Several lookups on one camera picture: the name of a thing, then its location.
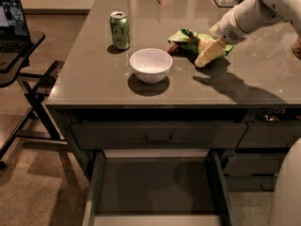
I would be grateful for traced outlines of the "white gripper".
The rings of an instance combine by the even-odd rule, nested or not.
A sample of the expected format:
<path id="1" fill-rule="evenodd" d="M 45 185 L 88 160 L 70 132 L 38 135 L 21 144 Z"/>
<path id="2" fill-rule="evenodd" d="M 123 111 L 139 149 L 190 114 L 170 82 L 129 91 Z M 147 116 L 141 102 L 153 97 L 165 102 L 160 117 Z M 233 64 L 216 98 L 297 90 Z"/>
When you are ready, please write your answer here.
<path id="1" fill-rule="evenodd" d="M 249 12 L 243 8 L 232 8 L 210 29 L 216 40 L 201 39 L 198 44 L 200 53 L 195 60 L 197 67 L 203 67 L 226 51 L 226 44 L 236 45 L 246 40 L 250 34 Z"/>

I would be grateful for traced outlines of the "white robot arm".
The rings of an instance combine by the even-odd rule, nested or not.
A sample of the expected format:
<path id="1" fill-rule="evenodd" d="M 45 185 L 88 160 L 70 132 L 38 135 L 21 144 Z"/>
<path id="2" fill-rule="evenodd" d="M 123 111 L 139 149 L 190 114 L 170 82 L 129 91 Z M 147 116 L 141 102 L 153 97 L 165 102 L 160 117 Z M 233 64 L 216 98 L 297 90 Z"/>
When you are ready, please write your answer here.
<path id="1" fill-rule="evenodd" d="M 288 21 L 301 37 L 301 0 L 244 0 L 229 10 L 214 26 L 195 60 L 202 67 L 221 56 L 228 45 L 236 45 L 258 29 Z M 269 226 L 301 226 L 301 143 L 295 142 L 279 171 Z"/>

